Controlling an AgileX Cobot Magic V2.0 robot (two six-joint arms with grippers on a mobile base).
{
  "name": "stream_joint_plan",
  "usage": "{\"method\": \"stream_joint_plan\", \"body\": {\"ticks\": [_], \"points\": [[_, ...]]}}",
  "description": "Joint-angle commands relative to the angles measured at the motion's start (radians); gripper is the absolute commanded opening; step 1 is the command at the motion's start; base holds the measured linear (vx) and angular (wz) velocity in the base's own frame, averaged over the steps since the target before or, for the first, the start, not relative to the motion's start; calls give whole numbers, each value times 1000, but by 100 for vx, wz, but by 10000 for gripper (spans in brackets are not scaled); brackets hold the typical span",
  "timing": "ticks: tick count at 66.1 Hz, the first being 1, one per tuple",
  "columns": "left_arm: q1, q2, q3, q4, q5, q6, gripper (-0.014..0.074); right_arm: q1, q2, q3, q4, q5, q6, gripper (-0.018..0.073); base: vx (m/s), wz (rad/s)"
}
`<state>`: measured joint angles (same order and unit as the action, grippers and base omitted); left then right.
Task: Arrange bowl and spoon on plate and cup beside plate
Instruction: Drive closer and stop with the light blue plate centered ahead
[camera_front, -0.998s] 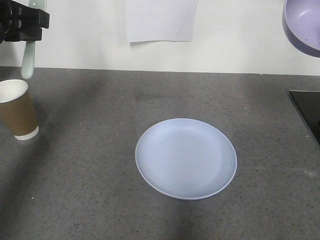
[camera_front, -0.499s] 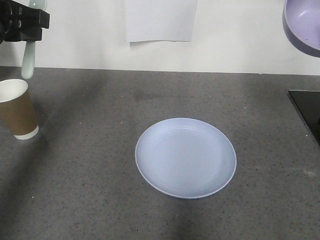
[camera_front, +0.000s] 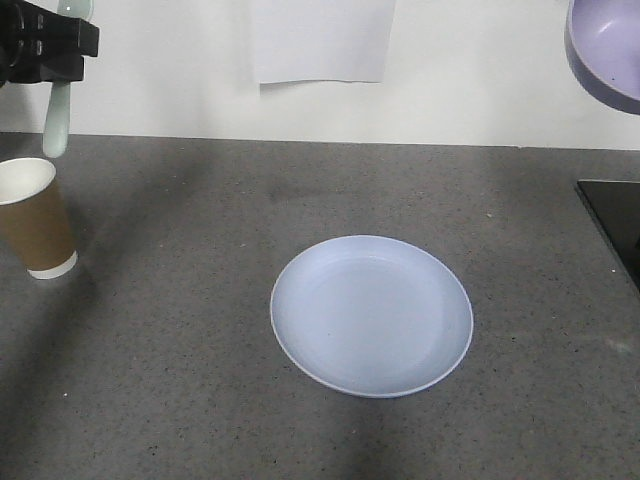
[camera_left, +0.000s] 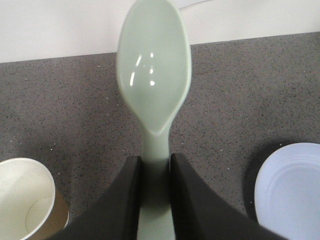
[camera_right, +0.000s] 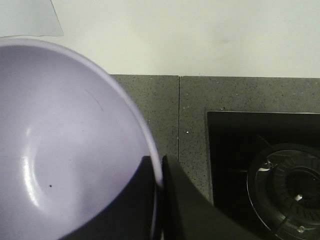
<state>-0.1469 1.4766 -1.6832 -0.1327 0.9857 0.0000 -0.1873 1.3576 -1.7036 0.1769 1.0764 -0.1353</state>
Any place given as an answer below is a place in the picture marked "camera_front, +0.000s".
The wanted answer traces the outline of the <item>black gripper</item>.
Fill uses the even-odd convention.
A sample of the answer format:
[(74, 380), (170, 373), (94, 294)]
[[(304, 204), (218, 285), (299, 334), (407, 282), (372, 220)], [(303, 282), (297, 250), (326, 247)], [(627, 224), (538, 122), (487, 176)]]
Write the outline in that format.
[[(82, 81), (83, 56), (99, 51), (93, 11), (93, 2), (59, 2), (52, 12), (26, 1), (2, 1), (1, 86)], [(23, 52), (37, 59), (21, 60)]]

